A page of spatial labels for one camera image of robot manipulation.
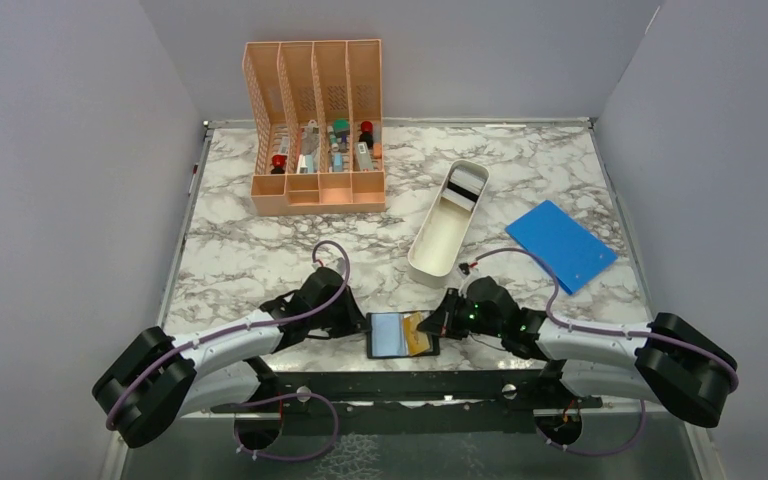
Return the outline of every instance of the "blue mat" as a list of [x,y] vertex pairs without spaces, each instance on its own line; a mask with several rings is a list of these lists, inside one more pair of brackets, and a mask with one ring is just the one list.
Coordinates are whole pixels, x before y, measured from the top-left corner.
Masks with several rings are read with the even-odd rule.
[[607,245],[549,200],[505,229],[522,248],[542,258],[572,295],[617,259]]

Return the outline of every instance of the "cable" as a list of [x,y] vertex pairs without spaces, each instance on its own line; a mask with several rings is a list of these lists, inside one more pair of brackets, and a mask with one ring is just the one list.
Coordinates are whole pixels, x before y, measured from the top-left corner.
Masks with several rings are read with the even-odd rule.
[[612,448],[610,450],[605,450],[603,452],[589,452],[587,450],[579,450],[575,447],[570,447],[569,445],[561,445],[559,443],[556,443],[549,439],[549,437],[546,436],[545,433],[543,433],[543,430],[537,429],[537,433],[540,434],[541,437],[543,437],[544,440],[546,440],[546,444],[557,448],[558,450],[561,450],[565,453],[571,453],[573,455],[578,455],[581,457],[590,457],[590,458],[597,458],[597,457],[610,457],[611,455],[616,455],[618,453],[622,453],[635,445],[637,445],[637,442],[640,441],[640,438],[643,434],[643,430],[646,428],[646,403],[643,402],[643,400],[640,401],[640,423],[637,424],[637,431],[634,432],[634,435],[632,435],[631,438],[628,439],[625,443],[620,445],[619,447]]
[[507,350],[505,350],[504,348],[494,347],[493,345],[490,345],[490,344],[489,344],[489,343],[487,343],[487,342],[483,342],[483,341],[479,340],[478,338],[476,338],[476,337],[475,337],[475,335],[473,335],[473,334],[471,334],[471,333],[469,334],[469,338],[471,338],[471,339],[472,339],[473,341],[475,341],[475,342],[478,342],[478,343],[480,343],[480,344],[484,345],[485,347],[490,347],[490,348],[492,348],[493,350],[498,350],[498,351],[500,351],[500,352],[507,352]]
[[552,277],[552,283],[554,284],[554,290],[552,291],[552,295],[549,297],[549,300],[546,301],[546,316],[549,318],[549,320],[552,321],[555,325],[567,328],[570,330],[577,330],[579,332],[584,333],[595,333],[597,335],[607,335],[611,337],[625,337],[626,333],[629,337],[637,337],[637,338],[650,338],[652,340],[657,340],[659,342],[669,343],[670,345],[683,348],[685,350],[689,350],[693,353],[696,353],[697,355],[701,355],[708,360],[713,361],[716,363],[720,368],[726,371],[726,374],[729,376],[729,383],[730,383],[730,392],[733,393],[735,390],[737,390],[737,386],[740,384],[740,380],[737,378],[737,372],[732,368],[731,365],[728,364],[725,360],[722,358],[714,355],[713,353],[699,348],[696,345],[683,342],[681,340],[677,340],[672,337],[668,337],[666,335],[661,335],[660,333],[653,333],[653,332],[622,332],[619,330],[608,330],[605,328],[597,328],[597,327],[588,327],[585,325],[577,325],[577,324],[571,324],[569,322],[565,322],[557,317],[555,317],[555,314],[552,313],[552,305],[555,303],[555,299],[558,298],[558,293],[560,293],[560,283],[558,282],[558,276],[555,275],[555,272],[552,270],[552,268],[543,261],[542,258],[538,257],[537,255],[529,252],[528,250],[523,250],[521,248],[516,247],[504,247],[504,248],[497,248],[495,250],[490,250],[489,252],[482,253],[481,255],[475,257],[475,263],[478,263],[479,260],[489,257],[490,255],[495,255],[497,253],[502,252],[517,252],[517,253],[523,253],[525,255],[528,255],[531,257],[532,260],[537,262],[538,265],[540,265],[543,270],[546,271],[546,273],[549,274],[550,277]]
[[267,398],[266,400],[258,400],[256,402],[248,402],[248,403],[239,403],[237,404],[237,406],[238,407],[258,407],[260,405],[265,405],[267,403],[280,402],[289,398],[299,398],[299,397],[315,398],[320,402],[323,402],[325,406],[328,407],[328,410],[331,410],[331,416],[334,418],[334,430],[331,432],[331,438],[328,439],[328,442],[326,442],[322,448],[320,448],[319,450],[313,453],[309,453],[307,455],[300,455],[297,457],[285,457],[283,455],[273,455],[271,453],[263,453],[258,450],[249,450],[248,448],[246,448],[245,445],[243,445],[243,442],[240,441],[239,430],[237,428],[234,428],[234,441],[237,442],[237,453],[246,452],[252,455],[252,458],[255,460],[258,458],[267,458],[269,460],[278,460],[281,462],[306,462],[308,460],[313,460],[314,458],[319,457],[327,453],[329,450],[331,450],[331,448],[334,447],[334,444],[337,443],[337,435],[340,432],[340,417],[339,415],[337,415],[337,409],[334,408],[334,404],[331,403],[327,398],[323,397],[322,395],[319,395],[318,393],[313,393],[313,392],[287,393],[285,395],[279,395],[277,397]]
[[[349,275],[351,273],[351,264],[349,262],[349,254],[346,253],[346,250],[340,246],[337,242],[333,240],[320,240],[317,242],[316,245],[313,246],[313,251],[311,252],[311,258],[313,260],[313,263],[318,262],[316,258],[316,251],[319,250],[319,248],[323,245],[332,245],[337,248],[337,250],[340,251],[340,255],[343,256],[343,259],[346,261],[346,275],[343,277],[343,283],[340,284],[340,288],[337,289],[337,292],[334,293],[334,295],[329,298],[325,303],[322,305],[314,308],[313,310],[301,313],[299,315],[293,315],[291,317],[282,318],[279,320],[268,320],[268,321],[260,321],[260,322],[252,322],[249,324],[241,324],[241,325],[235,325],[233,327],[228,327],[223,330],[218,330],[216,332],[211,333],[210,335],[205,335],[204,337],[201,337],[199,339],[199,343],[203,344],[205,342],[209,342],[211,340],[216,340],[217,338],[224,337],[225,335],[230,335],[232,333],[236,333],[242,330],[251,330],[252,328],[260,328],[260,327],[272,327],[276,325],[284,325],[290,322],[296,322],[299,320],[304,320],[305,318],[312,317],[316,315],[317,313],[325,310],[326,308],[330,307],[332,303],[337,301],[338,298],[340,298],[340,295],[343,294],[343,292],[346,290],[346,286],[349,284]],[[146,367],[145,370],[139,376],[137,376],[136,379],[134,379],[133,382],[131,382],[130,385],[125,389],[124,392],[122,392],[122,395],[119,396],[119,398],[116,400],[116,403],[113,404],[113,408],[110,409],[110,412],[107,413],[107,421],[105,423],[108,430],[116,430],[116,416],[119,414],[119,411],[122,409],[122,406],[125,404],[125,400],[128,399],[128,397],[134,393],[134,391],[137,389],[137,387],[140,386],[141,383],[143,383],[149,375],[154,373],[158,368],[160,368],[163,364],[165,364],[170,358],[174,357],[175,355],[178,355],[181,352],[184,352],[186,350],[189,350],[190,348],[193,348],[193,342],[189,341],[184,344],[181,344],[172,350],[169,350],[165,354],[163,354],[160,358],[155,360],[151,365]]]

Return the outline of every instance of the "red object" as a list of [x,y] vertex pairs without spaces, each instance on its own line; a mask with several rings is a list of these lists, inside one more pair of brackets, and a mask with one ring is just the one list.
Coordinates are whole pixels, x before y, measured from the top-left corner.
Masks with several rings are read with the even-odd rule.
[[284,165],[287,164],[287,156],[286,155],[272,155],[272,166],[273,167],[280,167],[284,168]]

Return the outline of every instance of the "white marble surface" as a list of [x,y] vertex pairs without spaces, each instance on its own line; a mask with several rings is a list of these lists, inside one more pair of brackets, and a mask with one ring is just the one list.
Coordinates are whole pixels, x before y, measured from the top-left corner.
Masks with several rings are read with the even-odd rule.
[[[645,321],[646,310],[589,132],[581,127],[390,127],[383,132],[387,211],[378,214],[258,217],[249,198],[253,129],[217,130],[210,148],[177,284],[166,318],[171,334],[236,320],[311,273],[310,250],[332,239],[348,251],[363,312],[433,309],[444,289],[410,280],[407,252],[453,160],[486,165],[491,182],[459,260],[515,246],[504,227],[549,199],[611,247],[619,259],[582,290],[561,293],[555,311],[572,318]],[[323,249],[322,259],[336,252]],[[543,309],[546,275],[522,255],[483,260],[481,271],[521,304]],[[456,285],[452,274],[450,285]],[[498,345],[493,338],[483,340]],[[308,340],[266,357],[276,370],[431,370],[531,366],[471,339],[443,340],[438,357],[368,360],[365,337]]]

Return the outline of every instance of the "gray backdrop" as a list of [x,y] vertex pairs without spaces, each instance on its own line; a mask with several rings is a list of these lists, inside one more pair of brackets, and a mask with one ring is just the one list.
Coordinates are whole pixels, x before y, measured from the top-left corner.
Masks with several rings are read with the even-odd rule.
[[660,0],[140,0],[201,115],[251,118],[246,42],[382,38],[391,117],[598,116]]
[[654,306],[740,364],[729,478],[768,478],[768,2],[666,2],[597,134]]
[[0,0],[0,479],[97,478],[90,388],[156,318],[200,130],[135,0]]

